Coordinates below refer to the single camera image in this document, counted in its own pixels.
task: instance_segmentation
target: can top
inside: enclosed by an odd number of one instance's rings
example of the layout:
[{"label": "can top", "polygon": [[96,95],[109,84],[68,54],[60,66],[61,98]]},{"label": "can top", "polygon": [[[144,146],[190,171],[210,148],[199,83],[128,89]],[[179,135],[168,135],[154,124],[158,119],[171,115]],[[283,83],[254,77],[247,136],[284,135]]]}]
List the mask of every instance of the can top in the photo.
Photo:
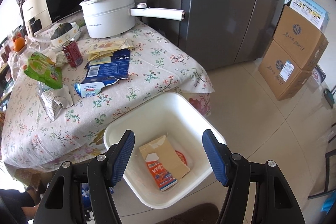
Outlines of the can top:
[{"label": "can top", "polygon": [[65,41],[62,45],[62,48],[69,46],[74,40],[75,40],[74,38],[71,38],[70,40]]}]

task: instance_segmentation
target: floral fabric cover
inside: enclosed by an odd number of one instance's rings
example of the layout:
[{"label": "floral fabric cover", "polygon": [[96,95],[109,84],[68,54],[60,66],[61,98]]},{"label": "floral fabric cover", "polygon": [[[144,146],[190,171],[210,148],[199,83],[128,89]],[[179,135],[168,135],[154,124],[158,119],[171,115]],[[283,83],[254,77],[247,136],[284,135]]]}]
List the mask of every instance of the floral fabric cover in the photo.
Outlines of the floral fabric cover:
[{"label": "floral fabric cover", "polygon": [[[82,13],[68,22],[82,20]],[[36,38],[43,46],[50,41],[51,30]],[[201,114],[210,113],[210,94],[214,91],[205,70],[165,37],[137,21],[123,33],[134,48],[131,51],[129,79],[105,87],[94,97],[80,98],[74,84],[85,75],[85,54],[93,42],[86,27],[78,40],[84,62],[77,68],[66,64],[62,69],[63,83],[68,85],[74,106],[61,110],[51,122],[38,98],[37,81],[19,72],[14,85],[2,134],[2,158],[11,174],[18,168],[41,172],[57,169],[66,160],[73,163],[93,158],[106,151],[103,143],[105,128],[118,117],[165,92],[181,93]],[[43,53],[55,60],[50,47]]]}]

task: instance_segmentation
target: blue printed box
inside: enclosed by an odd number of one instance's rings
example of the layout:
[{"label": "blue printed box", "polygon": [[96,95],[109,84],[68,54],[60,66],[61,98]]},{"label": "blue printed box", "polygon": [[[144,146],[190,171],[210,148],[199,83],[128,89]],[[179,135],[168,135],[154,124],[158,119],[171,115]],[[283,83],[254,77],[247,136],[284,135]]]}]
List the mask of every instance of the blue printed box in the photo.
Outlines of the blue printed box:
[{"label": "blue printed box", "polygon": [[91,97],[99,94],[101,89],[115,84],[118,80],[128,79],[130,50],[124,49],[113,53],[113,56],[90,61],[85,68],[86,77],[75,90],[80,97]]},{"label": "blue printed box", "polygon": [[304,18],[308,19],[322,33],[329,22],[328,12],[313,0],[292,0],[290,6]]}]

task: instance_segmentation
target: white plastic bin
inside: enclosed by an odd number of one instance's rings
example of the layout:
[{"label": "white plastic bin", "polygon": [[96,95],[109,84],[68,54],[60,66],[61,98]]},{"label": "white plastic bin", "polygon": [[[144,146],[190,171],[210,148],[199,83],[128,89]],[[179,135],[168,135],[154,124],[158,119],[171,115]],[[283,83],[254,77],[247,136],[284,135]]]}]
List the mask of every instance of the white plastic bin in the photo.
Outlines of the white plastic bin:
[{"label": "white plastic bin", "polygon": [[[202,145],[202,134],[211,129],[220,143],[226,143],[217,130],[181,95],[165,92],[112,122],[105,130],[106,148],[118,143],[124,132],[135,134],[135,146],[124,179],[147,206],[163,209],[172,206],[197,185],[212,169]],[[151,176],[139,147],[167,135],[175,150],[184,154],[190,172],[176,185],[161,192]]]}]

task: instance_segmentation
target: orange fruit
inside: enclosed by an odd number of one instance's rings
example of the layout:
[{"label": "orange fruit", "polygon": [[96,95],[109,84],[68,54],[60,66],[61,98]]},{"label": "orange fruit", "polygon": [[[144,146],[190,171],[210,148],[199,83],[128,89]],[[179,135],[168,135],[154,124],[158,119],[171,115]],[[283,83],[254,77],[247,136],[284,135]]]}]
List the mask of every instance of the orange fruit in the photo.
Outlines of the orange fruit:
[{"label": "orange fruit", "polygon": [[14,51],[19,52],[25,45],[26,41],[23,37],[18,37],[14,42]]}]

